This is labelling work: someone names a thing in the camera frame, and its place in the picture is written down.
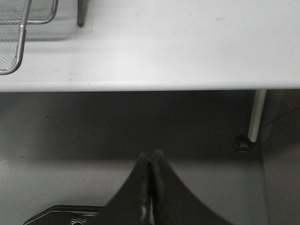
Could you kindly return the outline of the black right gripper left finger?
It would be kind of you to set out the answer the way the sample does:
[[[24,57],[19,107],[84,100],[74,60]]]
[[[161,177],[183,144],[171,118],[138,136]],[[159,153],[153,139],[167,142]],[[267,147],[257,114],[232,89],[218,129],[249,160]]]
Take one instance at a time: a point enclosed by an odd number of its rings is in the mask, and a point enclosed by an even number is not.
[[[132,172],[100,215],[102,225],[150,223],[149,155],[140,154]]]

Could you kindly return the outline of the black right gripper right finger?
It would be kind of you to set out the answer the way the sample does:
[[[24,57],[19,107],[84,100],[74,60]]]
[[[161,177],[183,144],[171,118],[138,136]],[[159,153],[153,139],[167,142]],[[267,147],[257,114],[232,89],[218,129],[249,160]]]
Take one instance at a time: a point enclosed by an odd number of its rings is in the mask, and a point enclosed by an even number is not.
[[[201,202],[181,181],[162,151],[155,150],[152,167],[152,200],[157,225],[229,225]]]

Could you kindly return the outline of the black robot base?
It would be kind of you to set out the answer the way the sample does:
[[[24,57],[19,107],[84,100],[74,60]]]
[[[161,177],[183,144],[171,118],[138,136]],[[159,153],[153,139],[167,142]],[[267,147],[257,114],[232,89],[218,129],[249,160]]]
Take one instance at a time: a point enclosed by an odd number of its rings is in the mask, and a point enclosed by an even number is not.
[[[24,225],[85,225],[102,206],[52,206],[27,220]]]

